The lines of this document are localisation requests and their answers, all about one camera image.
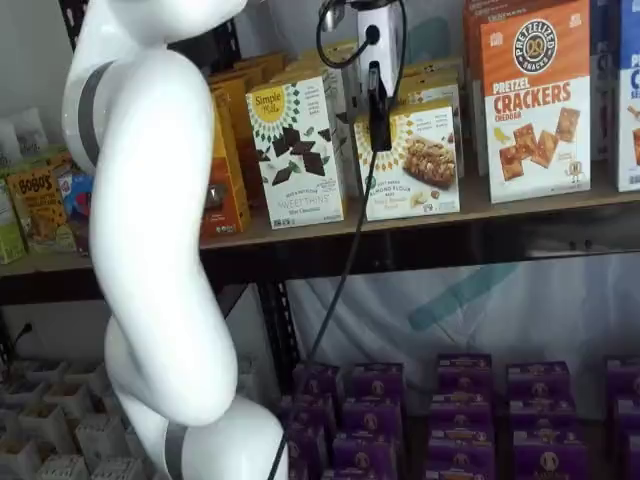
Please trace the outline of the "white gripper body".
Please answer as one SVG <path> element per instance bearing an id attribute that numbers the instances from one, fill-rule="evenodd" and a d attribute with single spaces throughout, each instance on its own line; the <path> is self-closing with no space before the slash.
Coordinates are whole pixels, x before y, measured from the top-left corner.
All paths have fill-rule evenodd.
<path id="1" fill-rule="evenodd" d="M 360 54 L 358 76 L 362 92 L 369 90 L 369 71 L 378 67 L 378 77 L 388 97 L 394 93 L 402 56 L 402 7 L 399 1 L 354 1 L 357 12 Z"/>

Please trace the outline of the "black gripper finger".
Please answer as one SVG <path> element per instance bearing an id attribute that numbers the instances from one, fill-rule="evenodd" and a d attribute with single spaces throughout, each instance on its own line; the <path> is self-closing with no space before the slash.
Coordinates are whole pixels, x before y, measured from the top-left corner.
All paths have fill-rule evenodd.
<path id="1" fill-rule="evenodd" d="M 392 148 L 388 94 L 381 76 L 380 63 L 371 61 L 368 70 L 369 133 L 373 151 Z"/>
<path id="2" fill-rule="evenodd" d="M 348 115 L 350 120 L 355 120 L 359 113 L 361 95 L 359 67 L 357 65 L 349 65 L 347 67 L 347 83 L 349 100 Z"/>

